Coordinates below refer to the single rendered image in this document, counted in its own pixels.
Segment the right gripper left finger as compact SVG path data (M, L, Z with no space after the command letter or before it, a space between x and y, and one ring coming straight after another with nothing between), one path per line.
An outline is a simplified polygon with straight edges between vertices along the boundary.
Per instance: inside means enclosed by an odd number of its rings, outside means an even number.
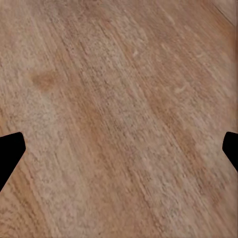
M22 132L0 137L0 191L26 150Z

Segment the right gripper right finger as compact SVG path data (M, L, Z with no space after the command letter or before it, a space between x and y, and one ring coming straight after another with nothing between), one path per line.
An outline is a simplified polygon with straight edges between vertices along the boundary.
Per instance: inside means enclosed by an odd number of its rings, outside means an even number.
M238 134L227 132L222 149L238 172Z

